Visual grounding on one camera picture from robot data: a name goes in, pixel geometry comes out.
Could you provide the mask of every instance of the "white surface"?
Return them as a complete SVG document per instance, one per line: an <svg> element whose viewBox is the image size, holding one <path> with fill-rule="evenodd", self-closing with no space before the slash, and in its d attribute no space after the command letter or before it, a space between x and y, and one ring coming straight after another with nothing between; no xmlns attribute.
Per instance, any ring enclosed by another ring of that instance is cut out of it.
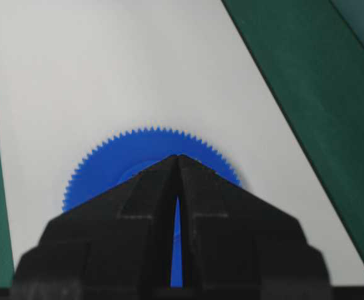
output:
<svg viewBox="0 0 364 300"><path fill-rule="evenodd" d="M15 263L61 212L82 157L152 124L214 145L244 188L299 218L334 284L364 284L363 263L220 2L0 0Z"/></svg>

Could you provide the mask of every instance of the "black plastic part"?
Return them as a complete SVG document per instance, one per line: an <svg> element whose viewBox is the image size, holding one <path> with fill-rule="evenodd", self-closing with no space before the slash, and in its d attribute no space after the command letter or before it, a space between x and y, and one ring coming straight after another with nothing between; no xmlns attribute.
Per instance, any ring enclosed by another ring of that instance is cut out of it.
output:
<svg viewBox="0 0 364 300"><path fill-rule="evenodd" d="M170 288L177 197L184 287ZM333 292L321 253L295 218L198 161L170 156L50 221L22 257L11 299L329 300L346 293Z"/></svg>

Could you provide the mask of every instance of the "blue plastic gear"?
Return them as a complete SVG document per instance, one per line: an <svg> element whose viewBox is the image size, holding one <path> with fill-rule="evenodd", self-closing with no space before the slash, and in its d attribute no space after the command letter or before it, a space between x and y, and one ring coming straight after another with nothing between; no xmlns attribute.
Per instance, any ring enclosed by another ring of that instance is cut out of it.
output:
<svg viewBox="0 0 364 300"><path fill-rule="evenodd" d="M172 154L197 159L221 177L240 185L226 159L206 142L172 129L145 128L108 139L83 159L68 182L63 211L113 188Z"/></svg>

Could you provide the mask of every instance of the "gear teeth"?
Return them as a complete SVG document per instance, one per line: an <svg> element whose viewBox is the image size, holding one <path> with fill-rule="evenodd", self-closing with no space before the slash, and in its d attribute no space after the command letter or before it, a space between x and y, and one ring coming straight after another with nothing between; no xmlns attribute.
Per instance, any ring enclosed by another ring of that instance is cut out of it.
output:
<svg viewBox="0 0 364 300"><path fill-rule="evenodd" d="M68 185L66 186L65 193L64 193L64 200L63 200L63 210L66 211L68 209L71 209L83 202L85 202L88 199L83 199L84 196L91 197L91 195L87 195L87 191L84 190L83 186L86 184L86 182L89 182L89 178L93 174L90 174L92 171L95 171L95 168L108 168L111 167L108 163L106 163L108 166L101 166L97 167L96 165L96 158L97 156L103 155L106 157L111 153L113 155L114 151L115 153L118 153L116 148L122 147L123 143L130 143L134 140L129 138L128 142L127 139L123 140L126 136L144 136L144 139L151 137L153 135L156 138L165 138L165 141L168 141L167 139L170 139L170 141L174 141L174 138L176 139L178 143L180 144L181 150L179 151L177 146L175 149L173 149L173 153L186 153L188 155L191 155L193 158L197 159L198 161L203 160L203 162L206 162L211 168L219 170L220 175L224 176L224 178L229 179L233 183L240 186L240 180L238 179L238 175L236 171L232 168L231 164L226 160L225 157L221 155L214 147L210 144L208 144L206 141L202 140L200 137L191 135L188 132L184 132L183 130L179 131L178 129L173 130L170 127L160 127L156 126L155 128L153 126L144 127L144 128L136 128L131 129L130 131L125 132L115 132L114 135L112 135L110 138L107 138L107 140L103 141L101 144L98 144L94 149L91 150L90 153L87 153L85 157L82 158L82 161L78 164L78 168L74 170L74 172L71 175L71 180L68 181ZM101 189L103 187L94 186L92 187L92 191L98 191L98 189Z"/></svg>

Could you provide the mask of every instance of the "blue gear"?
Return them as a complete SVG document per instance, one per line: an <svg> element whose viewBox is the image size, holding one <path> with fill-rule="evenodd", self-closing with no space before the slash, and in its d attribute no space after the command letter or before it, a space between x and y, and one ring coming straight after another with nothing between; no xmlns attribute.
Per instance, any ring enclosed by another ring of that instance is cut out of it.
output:
<svg viewBox="0 0 364 300"><path fill-rule="evenodd" d="M236 185L240 182L230 165L217 151L190 134L170 130L144 129L126 132L104 142L79 164L66 188L63 211L128 180L148 166L172 155L186 154L215 170ZM181 287L182 256L179 201L175 213L171 286Z"/></svg>

